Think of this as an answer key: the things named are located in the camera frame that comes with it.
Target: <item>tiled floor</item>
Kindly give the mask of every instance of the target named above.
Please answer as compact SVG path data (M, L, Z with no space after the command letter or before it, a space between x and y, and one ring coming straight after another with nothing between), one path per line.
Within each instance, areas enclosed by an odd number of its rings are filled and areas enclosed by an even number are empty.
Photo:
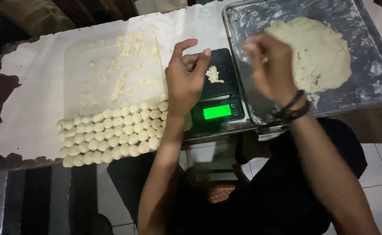
M377 226L382 233L382 144L362 144L368 167L360 178L365 195L369 201L371 211ZM194 166L199 169L213 169L231 167L234 160L235 143L208 143L199 145L181 152L180 165L186 169ZM242 166L246 176L251 180L253 176L265 165L268 159L256 158ZM113 224L115 235L136 235L137 230L121 201L107 171L106 164L98 167L98 208L100 213L107 216ZM233 175L222 175L224 179L232 179ZM208 176L208 179L217 179L217 176ZM326 235L335 235L331 225Z

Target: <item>dough ball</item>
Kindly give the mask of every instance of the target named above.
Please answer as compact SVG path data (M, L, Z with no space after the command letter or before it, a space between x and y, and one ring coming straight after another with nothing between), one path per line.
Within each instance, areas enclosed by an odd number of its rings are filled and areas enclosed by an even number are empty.
M140 131L137 134L137 136L139 137L140 142L147 141L147 139L149 138L149 135L147 134L147 131L145 131L145 130Z
M149 143L146 142L146 141L143 141L139 144L139 147L137 148L139 150L140 153L147 153L149 152L149 150L151 149L149 147Z
M140 116L142 117L143 120L147 120L151 118L151 112L150 110L143 110L140 112Z
M130 107L129 106L124 106L122 109L121 109L121 115L123 117L129 115L130 113Z
M60 141L64 141L66 139L66 135L68 134L68 131L60 130L58 133L58 139Z
M151 110L155 110L155 109L158 109L159 108L159 101L157 100L151 100L149 102L149 109Z
M77 134L77 128L73 127L66 132L66 137L74 137Z
M63 128L69 130L71 128L74 128L75 124L73 121L67 121L65 122L65 124L63 125Z
M84 118L84 116L76 116L76 117L74 117L74 125L78 126L79 124L81 124L83 118Z
M77 133L85 133L84 128L85 128L85 124L84 123L79 124L77 126Z
M123 126L123 118L120 117L116 117L113 119L113 126L116 127L116 126Z
M124 144L129 142L129 136L127 134L121 134L121 136L118 138L119 144Z
M104 125L104 128L106 128L106 129L111 128L112 127L112 119L106 119L106 120L104 120L104 122L102 122L102 124Z
M96 163L96 164L101 164L102 163L102 153L100 151L95 151L93 154L92 154L92 160Z
M91 121L92 121L92 116L91 115L84 116L84 118L82 119L82 123L84 123L84 124L88 124Z
M114 136L114 129L113 128L110 128L110 129L105 129L104 131L104 137L105 139L110 139L111 137Z
M97 148L101 152L106 151L109 147L110 147L110 144L108 143L108 141L100 141L100 142L98 142L98 147Z
M113 147L116 147L118 145L118 139L119 137L118 136L113 136L111 138L108 139L108 144L113 148Z
M168 117L168 112L167 111L164 111L163 113L161 113L161 119L163 121L166 120L167 117Z
M105 136L104 136L104 132L97 132L95 133L95 136L94 138L97 140L97 141L103 141L105 139Z
M94 131L94 124L92 124L92 123L85 124L84 131L86 133L93 132Z
M147 129L146 132L147 132L147 135L148 135L149 137L156 136L156 130L153 129L153 127L150 127L149 129Z
M132 157L139 156L140 152L139 152L139 148L137 147L137 145L130 145L129 146L129 153L130 153L130 156L132 156Z
M66 120L64 120L64 119L59 120L56 123L56 128L58 128L59 130L62 130L63 129L63 125L65 124L65 122L66 122Z
M132 120L134 123L140 123L142 122L142 116L138 112L136 112L132 115Z
M74 157L74 166L83 166L84 165L84 156L76 155Z
M150 120L150 119L146 119L146 120L144 120L143 121L143 128L144 129L149 129L149 127L151 127L152 126L152 120Z
M121 158L120 146L116 146L111 150L111 156L114 160L118 160Z
M89 151L89 147L88 147L88 143L86 142L82 142L79 144L79 151L81 151L81 153L86 153Z
M92 155L93 153L92 152L86 152L84 154L84 163L86 165L91 165L94 161L92 160Z
M92 151L97 150L98 147L98 141L97 140L92 140L88 143L88 148Z
M161 103L159 104L159 110L160 110L161 112L167 111L168 107L169 107L168 102L161 102Z
M133 133L133 126L132 125L127 125L123 127L123 132L127 134L128 136Z
M68 155L63 158L62 162L63 167L73 167L74 166L74 157Z
M265 32L291 45L294 83L306 93L338 88L352 74L346 40L317 20L274 20Z
M140 107L138 104L132 104L130 105L130 112L131 113L137 113L140 111Z
M75 144L80 144L84 141L84 139L85 139L85 135L82 133L78 133L74 137L74 142Z
M136 133L131 134L129 136L128 144L132 145L136 144L137 142L139 142L139 136Z
M65 147L71 147L71 146L73 146L75 144L75 140L74 140L74 138L73 137L68 137L68 138L66 138L64 141L63 141L63 145L65 146Z
M162 125L162 122L159 119L152 120L153 129L157 130Z
M139 107L140 107L141 110L148 110L149 109L149 104L147 103L147 101L143 101L143 102L140 103Z
M122 156L129 156L129 147L130 145L128 143L124 143L120 146L120 154Z
M95 139L95 133L94 132L91 132L91 133L86 133L84 135L84 139L86 142L90 142L91 140Z
M165 101L167 100L166 98L166 94L165 93L162 93L160 96L159 96L159 101L162 102L162 101Z
M114 128L114 135L115 136L121 136L121 134L123 134L123 128L121 126L116 126Z
M121 111L121 109L113 109L113 111L111 112L111 116L113 118L119 118L121 117L123 114L123 112Z
M163 132L165 131L165 128L163 127L159 127L157 130L156 130L156 136L160 139L163 137Z
M137 134L140 131L143 131L143 123L138 123L133 126L133 131Z
M161 112L158 109L152 110L151 111L151 118L152 119L157 119L161 117Z
M94 131L95 132L101 132L104 130L104 124L103 123L96 123L94 125Z
M132 125L133 124L133 118L130 115L127 115L123 118L123 124L124 125Z
M159 147L159 139L156 136L149 138L149 147L156 150Z
M94 122L94 123L99 123L99 122L101 122L103 119L104 119L104 116L102 115L102 113L98 113L98 114L96 114L96 115L94 115L94 116L92 117L92 122Z
M68 153L69 153L69 148L62 147L61 149L59 149L59 158L66 157L66 155L68 155Z
M110 163L113 161L111 150L107 149L106 151L103 152L102 154L102 161L105 163Z
M102 116L106 119L109 119L112 117L112 110L106 109L104 112L102 112Z

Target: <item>person's right hand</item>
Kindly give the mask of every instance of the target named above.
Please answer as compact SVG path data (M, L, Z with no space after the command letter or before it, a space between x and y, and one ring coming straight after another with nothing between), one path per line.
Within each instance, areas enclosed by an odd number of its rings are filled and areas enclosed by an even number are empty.
M263 32L249 37L243 47L252 62L252 79L258 91L286 106L297 93L291 47Z

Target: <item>forearm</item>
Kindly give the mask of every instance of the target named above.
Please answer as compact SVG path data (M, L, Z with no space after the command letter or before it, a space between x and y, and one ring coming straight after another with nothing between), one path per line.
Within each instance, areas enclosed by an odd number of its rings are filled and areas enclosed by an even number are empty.
M143 187L138 214L139 234L163 234L167 200L176 189L184 119L168 115L162 142Z
M313 114L293 121L290 130L314 194L345 232L379 234L361 185Z

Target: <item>metal baking tray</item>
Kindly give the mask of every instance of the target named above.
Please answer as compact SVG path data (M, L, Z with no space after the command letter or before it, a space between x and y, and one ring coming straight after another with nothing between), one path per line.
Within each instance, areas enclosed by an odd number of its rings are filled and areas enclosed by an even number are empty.
M273 102L255 89L251 64L242 51L249 36L263 31L271 20L285 22L297 17L319 20L347 40L352 75L340 88L320 95L317 117L354 109L382 106L382 38L361 0L246 0L225 6L222 12L238 80L243 88L246 107L253 123L274 121Z

